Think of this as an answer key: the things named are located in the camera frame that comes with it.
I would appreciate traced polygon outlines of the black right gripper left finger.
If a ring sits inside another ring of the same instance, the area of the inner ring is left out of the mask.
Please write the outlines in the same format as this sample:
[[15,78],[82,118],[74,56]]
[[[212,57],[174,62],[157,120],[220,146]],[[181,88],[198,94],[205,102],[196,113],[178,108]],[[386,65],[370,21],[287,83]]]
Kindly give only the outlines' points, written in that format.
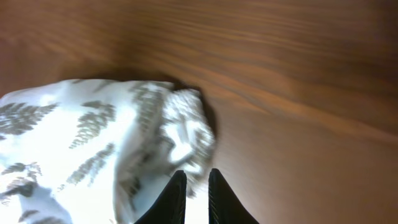
[[187,176],[178,170],[154,204],[135,224],[184,224]]

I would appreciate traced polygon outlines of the white fern print garment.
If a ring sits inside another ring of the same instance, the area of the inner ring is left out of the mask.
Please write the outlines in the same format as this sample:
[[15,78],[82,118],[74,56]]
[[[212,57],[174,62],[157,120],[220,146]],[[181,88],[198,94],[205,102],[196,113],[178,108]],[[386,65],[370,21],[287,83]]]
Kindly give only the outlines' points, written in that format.
[[1,98],[2,223],[134,223],[215,148],[201,94],[160,81],[64,80]]

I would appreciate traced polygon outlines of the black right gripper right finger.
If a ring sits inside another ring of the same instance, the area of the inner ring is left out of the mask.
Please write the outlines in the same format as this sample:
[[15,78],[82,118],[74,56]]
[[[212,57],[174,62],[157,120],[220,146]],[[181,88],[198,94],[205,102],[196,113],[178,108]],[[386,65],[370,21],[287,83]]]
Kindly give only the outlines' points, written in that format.
[[208,179],[208,210],[209,224],[259,224],[215,168]]

